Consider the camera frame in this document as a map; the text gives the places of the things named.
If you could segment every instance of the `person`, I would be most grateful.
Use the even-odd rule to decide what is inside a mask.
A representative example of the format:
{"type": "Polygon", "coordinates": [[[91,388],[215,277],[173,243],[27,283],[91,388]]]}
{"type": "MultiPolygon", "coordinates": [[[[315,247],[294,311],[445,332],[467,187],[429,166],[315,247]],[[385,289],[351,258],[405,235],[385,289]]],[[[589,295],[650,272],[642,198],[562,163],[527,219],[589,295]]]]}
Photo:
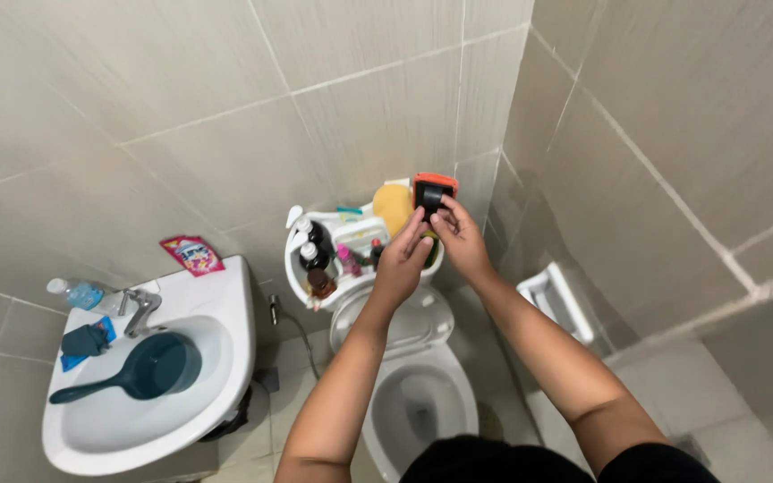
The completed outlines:
{"type": "MultiPolygon", "coordinates": [[[[672,447],[604,364],[497,275],[482,233],[457,201],[431,216],[457,271],[478,294],[544,393],[569,423],[593,474],[616,481],[717,481],[672,447]]],[[[381,255],[374,288],[291,427],[276,483],[350,482],[362,422],[392,314],[419,284],[432,240],[417,208],[381,255]]],[[[401,478],[417,481],[593,481],[564,456],[479,436],[435,441],[401,478]]]]}

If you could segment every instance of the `toilet lid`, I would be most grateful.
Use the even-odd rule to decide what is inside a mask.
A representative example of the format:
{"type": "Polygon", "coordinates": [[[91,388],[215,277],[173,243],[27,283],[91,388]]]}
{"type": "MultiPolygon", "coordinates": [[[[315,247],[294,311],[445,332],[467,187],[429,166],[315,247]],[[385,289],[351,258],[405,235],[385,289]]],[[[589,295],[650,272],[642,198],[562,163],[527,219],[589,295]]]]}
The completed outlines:
{"type": "MultiPolygon", "coordinates": [[[[330,327],[330,345],[334,352],[344,342],[371,291],[372,287],[359,291],[336,310],[330,327]]],[[[443,295],[431,287],[420,285],[392,316],[384,358],[446,342],[453,327],[455,317],[443,295]]]]}

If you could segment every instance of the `pink bottle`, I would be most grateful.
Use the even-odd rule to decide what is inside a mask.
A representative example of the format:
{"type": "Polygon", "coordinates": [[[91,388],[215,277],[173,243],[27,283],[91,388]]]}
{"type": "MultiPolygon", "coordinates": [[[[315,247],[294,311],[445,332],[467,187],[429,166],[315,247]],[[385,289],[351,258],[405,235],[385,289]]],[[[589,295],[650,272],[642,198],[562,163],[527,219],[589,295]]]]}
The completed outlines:
{"type": "Polygon", "coordinates": [[[342,271],[345,273],[350,273],[354,277],[359,277],[362,275],[362,268],[360,268],[360,264],[357,263],[357,261],[354,259],[354,255],[350,253],[350,250],[344,245],[344,243],[336,244],[336,257],[342,264],[342,271]]]}

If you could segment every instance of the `sink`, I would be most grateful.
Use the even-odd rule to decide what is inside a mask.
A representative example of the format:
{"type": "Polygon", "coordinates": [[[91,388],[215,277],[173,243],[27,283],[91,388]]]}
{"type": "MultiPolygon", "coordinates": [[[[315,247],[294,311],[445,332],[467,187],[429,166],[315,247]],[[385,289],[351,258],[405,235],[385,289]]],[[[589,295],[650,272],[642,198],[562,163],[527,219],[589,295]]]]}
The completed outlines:
{"type": "MultiPolygon", "coordinates": [[[[148,318],[149,335],[159,330],[187,335],[202,354],[199,378],[187,390],[137,401],[121,388],[101,390],[78,401],[44,410],[44,452],[53,466],[73,475],[111,475],[144,466],[197,441],[236,408],[252,376],[254,312],[249,271],[240,256],[222,261],[226,269],[194,278],[179,271],[143,290],[162,297],[148,318]]],[[[100,315],[72,309],[65,332],[97,322],[100,315]]],[[[123,335],[129,317],[115,317],[118,337],[100,357],[89,357],[68,372],[52,369],[49,394],[111,377],[145,336],[123,335]]]]}

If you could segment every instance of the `hand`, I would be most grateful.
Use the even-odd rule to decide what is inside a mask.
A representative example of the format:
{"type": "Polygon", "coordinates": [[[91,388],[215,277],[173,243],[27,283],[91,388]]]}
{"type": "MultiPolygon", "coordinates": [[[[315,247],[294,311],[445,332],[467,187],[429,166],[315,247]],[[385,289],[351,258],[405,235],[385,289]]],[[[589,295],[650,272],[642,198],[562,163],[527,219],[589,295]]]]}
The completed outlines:
{"type": "Polygon", "coordinates": [[[479,229],[464,206],[452,197],[443,195],[446,208],[431,215],[431,227],[440,237],[449,260],[467,281],[494,272],[485,250],[482,230],[479,229]]]}
{"type": "Polygon", "coordinates": [[[381,253],[369,299],[384,303],[387,309],[397,309],[419,285],[419,275],[425,267],[425,258],[434,245],[429,236],[422,240],[419,238],[429,229],[429,224],[423,222],[424,216],[423,207],[416,208],[381,253]]]}

